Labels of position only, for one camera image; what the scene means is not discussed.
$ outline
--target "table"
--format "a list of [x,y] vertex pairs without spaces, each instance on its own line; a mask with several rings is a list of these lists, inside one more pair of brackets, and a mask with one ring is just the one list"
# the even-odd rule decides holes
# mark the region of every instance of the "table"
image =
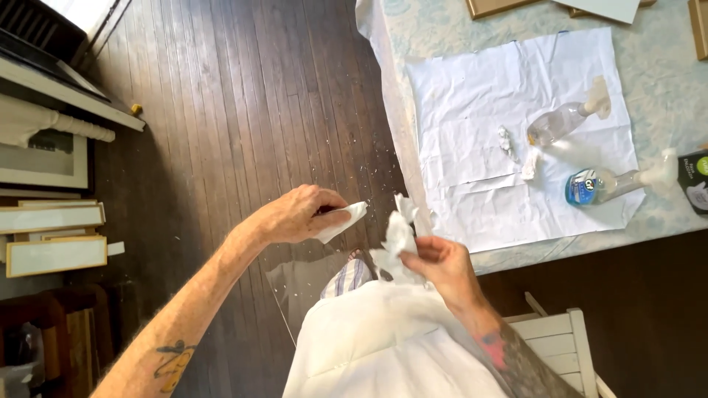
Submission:
[[[421,208],[415,226],[431,233],[418,163],[413,93],[405,57],[473,52],[511,40],[561,30],[612,27],[615,59],[632,119],[640,167],[673,146],[679,154],[708,142],[708,63],[699,62],[685,0],[660,0],[640,10],[632,25],[601,18],[571,19],[567,8],[542,1],[473,21],[464,0],[358,0],[359,31],[371,42],[381,66],[382,91],[396,155],[406,187]],[[485,251],[471,255],[478,274],[590,253],[708,228],[677,187],[647,197],[625,229]]]

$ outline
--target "white chair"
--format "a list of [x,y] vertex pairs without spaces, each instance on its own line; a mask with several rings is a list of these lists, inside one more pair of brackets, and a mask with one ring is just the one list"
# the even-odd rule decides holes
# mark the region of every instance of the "white chair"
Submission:
[[526,343],[556,373],[586,398],[617,398],[593,368],[583,312],[568,309],[566,314],[549,316],[531,293],[526,301],[531,314],[507,317]]

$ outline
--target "clear plastic bottle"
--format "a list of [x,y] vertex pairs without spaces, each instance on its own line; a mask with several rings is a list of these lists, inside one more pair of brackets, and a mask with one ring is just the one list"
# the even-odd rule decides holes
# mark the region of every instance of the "clear plastic bottle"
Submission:
[[588,100],[584,103],[564,103],[534,120],[526,130],[529,143],[542,147],[550,145],[580,127],[594,113],[602,120],[607,119],[612,111],[612,104],[605,77],[596,76],[587,94]]
[[581,170],[568,178],[566,202],[576,206],[601,205],[645,186],[654,189],[671,186],[678,179],[676,149],[664,149],[661,156],[661,163],[649,170],[631,170],[619,176],[600,166]]

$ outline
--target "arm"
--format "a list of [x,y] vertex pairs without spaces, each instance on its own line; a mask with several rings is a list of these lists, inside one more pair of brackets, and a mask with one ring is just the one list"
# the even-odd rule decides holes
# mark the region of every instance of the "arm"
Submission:
[[212,258],[137,335],[93,392],[93,398],[169,397],[207,327],[246,267],[269,244],[299,242],[349,220],[337,193],[300,186],[267,204],[227,236]]
[[420,257],[401,253],[401,260],[433,282],[447,308],[484,350],[515,397],[582,397],[487,302],[466,247],[439,237],[416,238],[416,243]]

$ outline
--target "tattoo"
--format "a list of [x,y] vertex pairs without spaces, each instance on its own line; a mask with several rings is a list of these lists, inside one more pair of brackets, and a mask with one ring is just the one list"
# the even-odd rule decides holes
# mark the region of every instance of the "tattoo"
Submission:
[[487,353],[514,397],[582,398],[580,392],[551,370],[505,322],[501,322],[498,331],[474,339]]
[[160,389],[160,392],[169,394],[175,390],[175,387],[177,387],[177,383],[182,378],[182,373],[184,373],[189,360],[192,359],[192,355],[194,354],[194,350],[196,348],[197,346],[185,347],[184,341],[177,340],[174,347],[158,347],[155,350],[159,353],[175,354],[172,358],[169,358],[167,362],[163,363],[159,368],[157,368],[157,370],[155,370],[154,376],[156,379],[163,376],[168,376],[167,381]]

